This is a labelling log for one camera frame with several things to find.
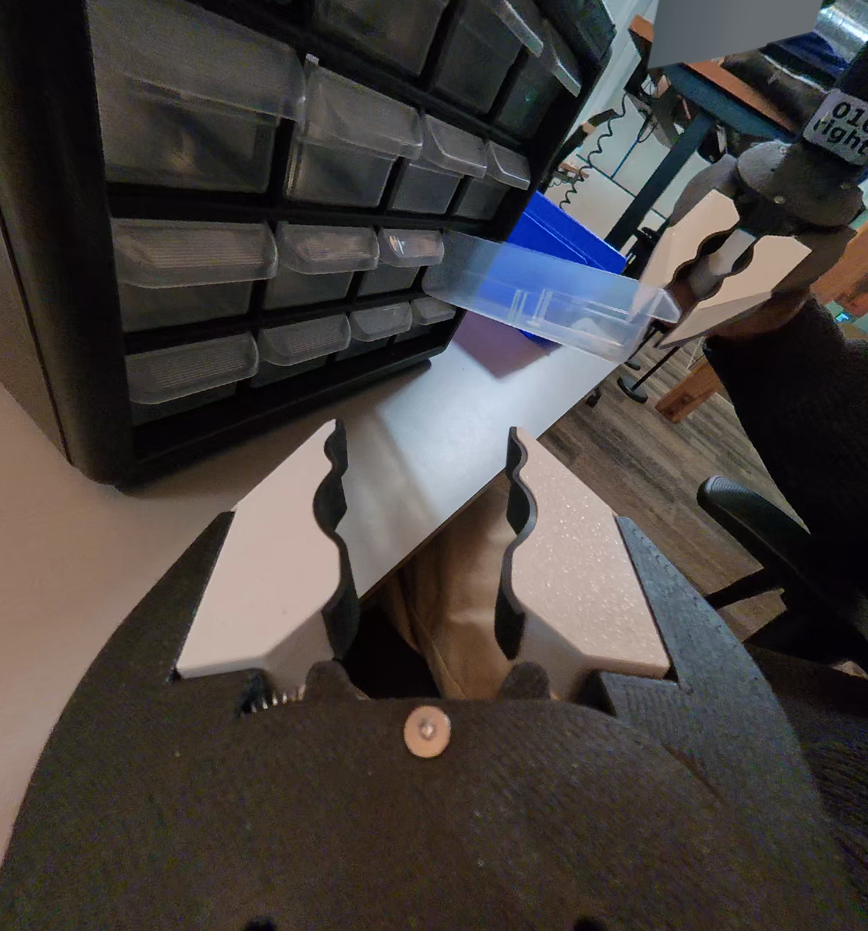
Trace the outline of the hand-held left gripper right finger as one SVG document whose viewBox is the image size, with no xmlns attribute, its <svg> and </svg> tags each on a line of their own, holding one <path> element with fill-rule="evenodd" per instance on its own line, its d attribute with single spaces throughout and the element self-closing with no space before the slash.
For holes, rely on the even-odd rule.
<svg viewBox="0 0 868 931">
<path fill-rule="evenodd" d="M 508 436 L 498 646 L 550 679 L 612 672 L 663 679 L 666 648 L 617 517 L 520 427 Z"/>
</svg>

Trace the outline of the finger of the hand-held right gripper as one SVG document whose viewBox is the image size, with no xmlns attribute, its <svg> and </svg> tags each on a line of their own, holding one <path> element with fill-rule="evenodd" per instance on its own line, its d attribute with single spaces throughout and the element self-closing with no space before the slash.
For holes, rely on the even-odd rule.
<svg viewBox="0 0 868 931">
<path fill-rule="evenodd" d="M 734 272 L 736 258 L 743 257 L 744 233 L 706 258 L 698 260 L 684 277 L 696 303 L 659 342 L 659 348 L 675 348 L 707 336 L 737 321 L 770 299 L 777 285 L 811 254 L 796 238 L 766 236 L 750 244 L 751 261 Z"/>
<path fill-rule="evenodd" d="M 701 259 L 706 241 L 720 238 L 719 247 L 705 256 L 699 271 L 691 271 L 688 286 L 694 291 L 717 291 L 743 254 L 743 231 L 734 200 L 710 191 L 661 237 L 645 268 L 645 285 L 667 289 L 677 275 Z"/>
</svg>

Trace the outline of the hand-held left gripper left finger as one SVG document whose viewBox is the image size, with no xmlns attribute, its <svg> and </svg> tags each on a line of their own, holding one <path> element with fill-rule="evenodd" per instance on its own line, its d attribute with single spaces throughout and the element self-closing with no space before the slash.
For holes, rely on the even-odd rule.
<svg viewBox="0 0 868 931">
<path fill-rule="evenodd" d="M 230 511 L 176 669 L 184 679 L 261 670 L 303 681 L 342 658 L 359 622 L 346 544 L 343 423 L 329 421 Z"/>
</svg>

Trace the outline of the small clear plastic drawer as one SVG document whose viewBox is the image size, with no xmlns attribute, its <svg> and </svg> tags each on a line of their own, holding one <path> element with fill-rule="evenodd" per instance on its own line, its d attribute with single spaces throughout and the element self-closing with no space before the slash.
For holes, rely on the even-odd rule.
<svg viewBox="0 0 868 931">
<path fill-rule="evenodd" d="M 426 295 L 609 362 L 625 361 L 652 322 L 681 317 L 666 291 L 622 275 L 459 232 L 443 243 Z"/>
</svg>

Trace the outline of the set of clear cabinet drawers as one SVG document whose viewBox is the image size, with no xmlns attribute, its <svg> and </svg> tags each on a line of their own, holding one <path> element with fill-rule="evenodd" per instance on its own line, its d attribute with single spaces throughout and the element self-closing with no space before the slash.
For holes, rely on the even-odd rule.
<svg viewBox="0 0 868 931">
<path fill-rule="evenodd" d="M 134 425 L 439 354 L 614 35 L 596 2 L 87 2 Z"/>
</svg>

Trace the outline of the black drawer cabinet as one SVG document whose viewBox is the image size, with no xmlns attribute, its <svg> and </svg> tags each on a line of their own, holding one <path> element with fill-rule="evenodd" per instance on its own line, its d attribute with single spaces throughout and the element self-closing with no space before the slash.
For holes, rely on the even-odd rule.
<svg viewBox="0 0 868 931">
<path fill-rule="evenodd" d="M 435 355 L 291 412 L 210 405 L 134 425 L 86 3 L 0 2 L 0 235 L 20 303 L 0 318 L 0 381 L 69 463 L 138 484 L 426 365 Z"/>
</svg>

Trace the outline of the grey desk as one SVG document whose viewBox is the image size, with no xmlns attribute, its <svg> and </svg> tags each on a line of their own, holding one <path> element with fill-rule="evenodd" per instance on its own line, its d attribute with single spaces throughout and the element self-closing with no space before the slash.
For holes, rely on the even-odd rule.
<svg viewBox="0 0 868 931">
<path fill-rule="evenodd" d="M 131 494 L 69 465 L 0 384 L 0 864 L 93 659 L 208 524 L 320 425 L 346 425 L 339 532 L 365 597 L 501 470 L 510 426 L 540 436 L 614 370 L 499 335 L 489 347 L 468 330 L 428 366 Z"/>
</svg>

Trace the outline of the blue plastic bin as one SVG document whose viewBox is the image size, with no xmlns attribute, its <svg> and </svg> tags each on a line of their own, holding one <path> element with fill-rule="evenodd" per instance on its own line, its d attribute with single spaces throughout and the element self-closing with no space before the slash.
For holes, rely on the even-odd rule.
<svg viewBox="0 0 868 931">
<path fill-rule="evenodd" d="M 619 276 L 627 266 L 624 256 L 540 192 L 532 195 L 507 242 Z"/>
</svg>

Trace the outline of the person's tan trousers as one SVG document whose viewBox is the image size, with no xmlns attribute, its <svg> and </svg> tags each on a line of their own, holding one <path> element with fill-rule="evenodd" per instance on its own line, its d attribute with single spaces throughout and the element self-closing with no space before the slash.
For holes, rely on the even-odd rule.
<svg viewBox="0 0 868 931">
<path fill-rule="evenodd" d="M 388 616 L 449 699 L 494 699 L 510 671 L 495 634 L 509 490 L 493 480 L 385 588 Z"/>
</svg>

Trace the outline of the silver ventilation ducts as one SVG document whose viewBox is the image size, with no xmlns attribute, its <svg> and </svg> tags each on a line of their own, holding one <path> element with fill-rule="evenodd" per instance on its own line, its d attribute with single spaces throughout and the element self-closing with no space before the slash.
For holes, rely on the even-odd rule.
<svg viewBox="0 0 868 931">
<path fill-rule="evenodd" d="M 851 62 L 868 43 L 868 1 L 823 2 L 816 31 Z"/>
</svg>

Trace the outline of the black office chair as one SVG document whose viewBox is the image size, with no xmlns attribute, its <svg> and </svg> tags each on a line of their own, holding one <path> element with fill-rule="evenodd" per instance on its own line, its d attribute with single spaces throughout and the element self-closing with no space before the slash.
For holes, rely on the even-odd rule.
<svg viewBox="0 0 868 931">
<path fill-rule="evenodd" d="M 784 605 L 746 645 L 830 667 L 851 661 L 868 675 L 868 598 L 824 559 L 809 532 L 766 498 L 721 476 L 702 483 L 696 501 L 760 564 L 706 595 L 707 603 L 719 610 L 776 592 Z"/>
</svg>

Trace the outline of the person's dark knit sweater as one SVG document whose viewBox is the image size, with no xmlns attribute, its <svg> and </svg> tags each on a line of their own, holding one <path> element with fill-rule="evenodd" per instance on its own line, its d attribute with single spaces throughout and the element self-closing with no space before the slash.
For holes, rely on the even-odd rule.
<svg viewBox="0 0 868 931">
<path fill-rule="evenodd" d="M 868 679 L 747 650 L 797 734 L 868 929 Z"/>
</svg>

